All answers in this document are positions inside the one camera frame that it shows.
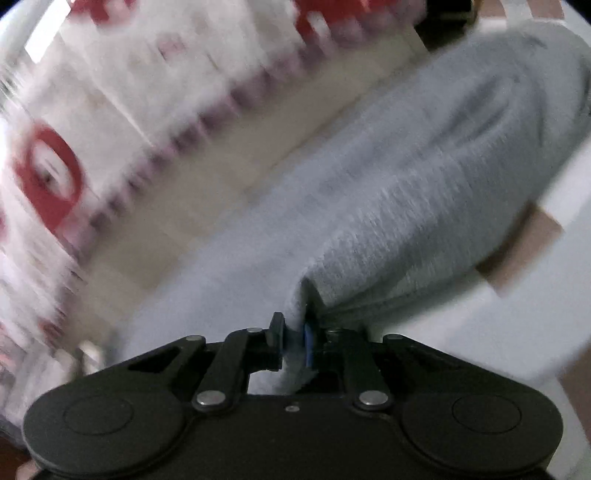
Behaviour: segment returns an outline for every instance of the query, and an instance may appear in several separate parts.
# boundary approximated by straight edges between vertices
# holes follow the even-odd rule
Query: metal pin
[[[359,401],[368,407],[378,407],[384,405],[389,397],[380,390],[367,390],[359,396]]]
[[[326,335],[326,339],[329,342],[338,342],[340,334],[342,332],[343,332],[342,328],[329,328],[324,331],[324,334]]]
[[[197,395],[197,403],[202,407],[221,405],[226,400],[226,394],[219,390],[206,390]]]

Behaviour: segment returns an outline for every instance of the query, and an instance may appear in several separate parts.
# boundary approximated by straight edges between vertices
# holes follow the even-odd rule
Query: circular cap
[[[122,398],[97,395],[70,405],[64,421],[70,430],[81,435],[106,435],[125,427],[133,416],[134,409]]]
[[[469,395],[453,406],[454,418],[466,428],[479,433],[504,433],[521,421],[519,408],[497,395]]]
[[[43,468],[66,478],[126,475],[162,456],[183,430],[182,405],[168,391],[97,391],[65,385],[27,411],[23,436]]]
[[[359,396],[359,401],[368,407],[384,405],[388,400],[389,397],[380,390],[366,390]]]
[[[512,475],[549,458],[562,437],[556,407],[538,392],[515,390],[416,393],[402,408],[401,424],[439,464],[469,476]]]
[[[202,407],[221,405],[226,400],[226,394],[219,390],[206,390],[197,394],[197,403]]]

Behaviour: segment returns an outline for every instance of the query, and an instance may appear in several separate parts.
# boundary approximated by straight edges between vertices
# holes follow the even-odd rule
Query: white surface
[[[569,480],[589,480],[591,478],[591,451],[587,452],[579,462],[576,472],[569,477]]]
[[[591,137],[554,179],[538,204],[560,225],[566,227],[591,197]]]
[[[564,19],[566,20],[569,29],[591,45],[591,25],[589,25],[587,21],[567,2],[561,0],[560,3],[562,4]]]
[[[563,480],[573,473],[582,458],[591,452],[585,432],[566,393],[556,378],[546,382],[538,390],[546,395],[560,410],[564,423],[562,442],[548,465],[548,471],[557,480]]]

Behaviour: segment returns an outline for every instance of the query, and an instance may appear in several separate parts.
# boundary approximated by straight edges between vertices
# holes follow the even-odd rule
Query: screw
[[[329,342],[338,342],[342,331],[342,328],[329,328],[324,331],[324,334]]]
[[[380,390],[367,390],[359,396],[359,401],[368,407],[377,407],[384,405],[389,397]]]
[[[221,405],[226,400],[226,394],[219,390],[206,390],[197,395],[197,403],[202,407]]]

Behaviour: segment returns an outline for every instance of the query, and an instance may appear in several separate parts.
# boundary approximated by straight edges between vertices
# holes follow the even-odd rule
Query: tan tape
[[[591,442],[591,347],[566,371],[560,383]]]
[[[562,231],[556,220],[532,203],[516,221],[507,240],[476,269],[501,294]]]
[[[507,15],[501,0],[482,0],[482,2],[480,2],[478,16],[506,18]]]

